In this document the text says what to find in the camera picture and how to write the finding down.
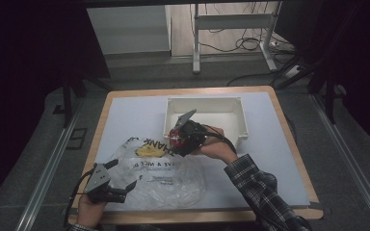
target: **gray floor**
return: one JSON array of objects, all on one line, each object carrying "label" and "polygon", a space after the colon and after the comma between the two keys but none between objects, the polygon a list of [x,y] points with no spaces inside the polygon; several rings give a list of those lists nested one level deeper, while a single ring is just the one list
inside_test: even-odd
[{"label": "gray floor", "polygon": [[[267,66],[259,54],[202,58],[200,75],[192,73],[189,58],[131,58],[121,64],[119,58],[109,57],[108,66],[112,79],[104,82],[116,90],[224,87],[231,79],[247,74],[261,75],[243,78],[231,85],[260,86],[269,85],[273,77],[266,74]],[[325,213],[322,219],[311,220],[310,223],[314,230],[370,230],[370,207],[306,92],[306,82],[304,79],[286,90],[278,90],[277,97],[285,114],[294,123],[297,146]],[[75,141],[68,142],[69,148],[63,153],[53,180],[47,183],[49,188],[37,209],[36,219],[28,226],[31,230],[63,229],[63,212],[83,170],[107,95],[105,90],[90,82],[85,82],[85,85],[89,93],[82,99],[83,105],[74,126],[75,129],[87,129],[85,141],[80,149],[73,149]],[[19,223],[63,132],[64,116],[53,115],[56,105],[62,104],[61,90],[47,96],[45,112],[34,136],[0,188],[0,230],[14,230]],[[348,114],[340,99],[335,100],[334,109],[336,126],[370,182],[370,138]]]}]

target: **white plastic bag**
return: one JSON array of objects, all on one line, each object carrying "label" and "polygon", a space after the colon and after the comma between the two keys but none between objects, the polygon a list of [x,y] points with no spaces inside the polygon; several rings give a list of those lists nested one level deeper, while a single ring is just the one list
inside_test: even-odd
[{"label": "white plastic bag", "polygon": [[194,156],[165,154],[162,157],[141,157],[139,148],[152,146],[157,152],[168,150],[163,141],[131,138],[120,146],[111,160],[119,164],[109,169],[110,185],[124,189],[137,180],[120,208],[156,210],[187,208],[198,202],[205,192],[203,169]]}]

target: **table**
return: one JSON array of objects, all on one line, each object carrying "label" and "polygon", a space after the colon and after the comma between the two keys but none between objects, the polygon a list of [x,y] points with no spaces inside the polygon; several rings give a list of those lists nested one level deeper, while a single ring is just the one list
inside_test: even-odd
[{"label": "table", "polygon": [[[138,96],[159,96],[159,95],[188,95],[188,94],[218,94],[218,93],[237,93],[237,92],[267,92],[271,98],[277,118],[280,122],[282,131],[288,142],[288,146],[293,155],[295,164],[303,179],[304,187],[307,192],[311,204],[318,204],[319,200],[315,193],[307,171],[305,169],[300,152],[294,142],[293,136],[289,130],[288,123],[283,115],[281,107],[274,90],[270,87],[237,87],[237,88],[201,88],[201,89],[176,89],[176,90],[126,90],[112,91],[108,94],[105,101],[100,120],[97,124],[97,129],[92,140],[92,146],[84,167],[84,172],[93,167],[94,160],[97,155],[97,150],[100,145],[101,137],[105,128],[107,117],[113,98],[118,97],[138,97]],[[79,192],[81,192],[86,182],[83,182]],[[77,208],[78,196],[76,197],[73,207]],[[294,210],[297,215],[307,219],[317,219],[323,216],[323,210],[314,208],[311,205],[307,208]],[[75,222],[76,216],[70,215],[69,221]],[[233,221],[249,221],[254,220],[255,215],[252,211],[246,210],[221,210],[221,211],[141,211],[141,212],[105,212],[101,223],[109,224],[135,224],[135,223],[177,223],[177,222],[233,222]]]}]

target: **white plastic tray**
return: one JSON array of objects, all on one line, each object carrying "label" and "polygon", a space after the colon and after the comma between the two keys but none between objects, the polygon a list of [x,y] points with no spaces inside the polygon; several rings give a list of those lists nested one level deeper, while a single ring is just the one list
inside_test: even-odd
[{"label": "white plastic tray", "polygon": [[220,127],[237,148],[249,136],[242,99],[240,97],[168,98],[164,137],[169,137],[179,116],[196,109],[191,120],[200,124]]}]

